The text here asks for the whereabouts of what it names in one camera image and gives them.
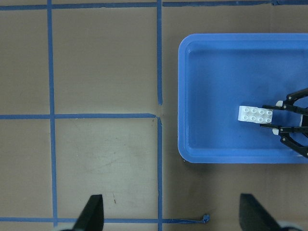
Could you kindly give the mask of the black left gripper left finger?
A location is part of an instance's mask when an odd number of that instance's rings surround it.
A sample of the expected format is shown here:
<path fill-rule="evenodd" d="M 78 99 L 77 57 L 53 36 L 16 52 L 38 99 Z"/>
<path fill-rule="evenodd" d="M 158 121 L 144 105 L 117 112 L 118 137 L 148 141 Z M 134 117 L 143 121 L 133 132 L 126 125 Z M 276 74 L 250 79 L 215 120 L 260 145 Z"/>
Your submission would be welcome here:
<path fill-rule="evenodd" d="M 102 231 L 104 226 L 103 195 L 91 195 L 75 222 L 73 231 Z"/>

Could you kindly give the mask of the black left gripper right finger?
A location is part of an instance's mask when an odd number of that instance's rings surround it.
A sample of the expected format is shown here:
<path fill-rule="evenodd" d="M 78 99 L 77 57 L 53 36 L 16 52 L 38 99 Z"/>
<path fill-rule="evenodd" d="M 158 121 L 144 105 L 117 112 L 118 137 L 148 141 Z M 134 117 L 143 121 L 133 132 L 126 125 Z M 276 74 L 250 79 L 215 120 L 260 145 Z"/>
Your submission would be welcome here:
<path fill-rule="evenodd" d="M 240 195 L 239 223 L 243 231 L 280 231 L 277 221 L 248 193 Z"/>

